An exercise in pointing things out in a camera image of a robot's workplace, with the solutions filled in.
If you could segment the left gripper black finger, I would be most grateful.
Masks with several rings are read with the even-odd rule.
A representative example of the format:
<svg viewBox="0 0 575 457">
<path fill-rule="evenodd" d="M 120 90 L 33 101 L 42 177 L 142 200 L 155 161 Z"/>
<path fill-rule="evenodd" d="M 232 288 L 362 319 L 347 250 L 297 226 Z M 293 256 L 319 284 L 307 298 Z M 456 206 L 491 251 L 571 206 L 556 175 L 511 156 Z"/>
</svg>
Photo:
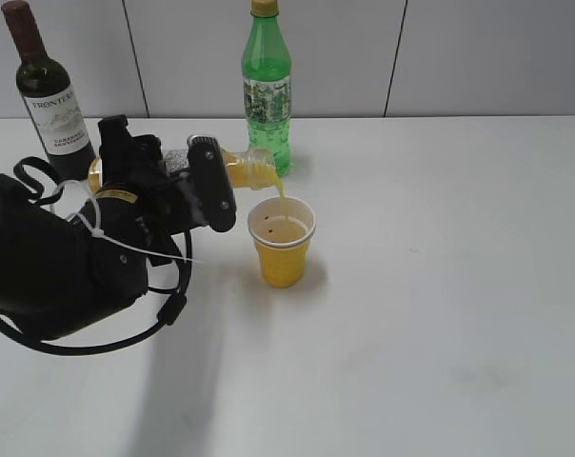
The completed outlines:
<svg viewBox="0 0 575 457">
<path fill-rule="evenodd" d="M 125 114 L 105 117 L 98 122 L 101 145 L 102 184 L 123 182 L 129 170 L 129 154 L 134 140 Z"/>
</svg>

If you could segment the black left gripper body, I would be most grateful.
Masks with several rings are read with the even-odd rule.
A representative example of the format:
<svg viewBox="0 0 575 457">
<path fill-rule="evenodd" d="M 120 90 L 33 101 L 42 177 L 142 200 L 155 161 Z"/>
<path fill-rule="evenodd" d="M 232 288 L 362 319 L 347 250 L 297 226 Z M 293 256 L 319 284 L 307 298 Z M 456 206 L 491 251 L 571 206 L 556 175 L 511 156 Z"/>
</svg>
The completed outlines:
<svg viewBox="0 0 575 457">
<path fill-rule="evenodd" d="M 123 182 L 94 192 L 100 228 L 114 238 L 165 238 L 204 227 L 207 222 L 189 177 L 189 169 L 168 173 L 162 143 L 155 135 L 132 136 L 129 170 Z"/>
</svg>

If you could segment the left gripper silver-edged finger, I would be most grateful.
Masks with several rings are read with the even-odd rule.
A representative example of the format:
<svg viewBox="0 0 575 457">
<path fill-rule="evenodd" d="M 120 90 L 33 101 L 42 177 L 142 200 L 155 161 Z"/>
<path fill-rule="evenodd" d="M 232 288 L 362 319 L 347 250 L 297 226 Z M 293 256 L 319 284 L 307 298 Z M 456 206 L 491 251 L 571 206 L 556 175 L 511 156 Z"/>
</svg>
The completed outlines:
<svg viewBox="0 0 575 457">
<path fill-rule="evenodd" d="M 191 181 L 204 218 L 216 232 L 228 232 L 236 223 L 236 203 L 219 143 L 211 136 L 191 135 L 187 145 Z"/>
</svg>

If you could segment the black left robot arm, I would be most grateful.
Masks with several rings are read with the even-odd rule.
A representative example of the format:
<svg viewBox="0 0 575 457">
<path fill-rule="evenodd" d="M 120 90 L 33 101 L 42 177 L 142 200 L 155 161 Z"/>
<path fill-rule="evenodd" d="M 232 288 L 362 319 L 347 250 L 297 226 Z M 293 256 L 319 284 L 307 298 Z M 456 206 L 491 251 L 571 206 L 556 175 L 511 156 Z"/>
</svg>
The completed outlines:
<svg viewBox="0 0 575 457">
<path fill-rule="evenodd" d="M 102 185 L 68 217 L 50 207 L 51 194 L 27 175 L 58 174 L 36 157 L 0 174 L 0 331 L 40 351 L 56 340 L 129 308 L 150 292 L 148 269 L 173 264 L 177 284 L 164 292 L 156 324 L 175 322 L 187 302 L 192 245 L 174 236 L 193 229 L 230 230 L 236 204 L 216 139 L 193 135 L 184 152 L 162 152 L 152 135 L 134 136 L 125 116 L 102 119 Z"/>
</svg>

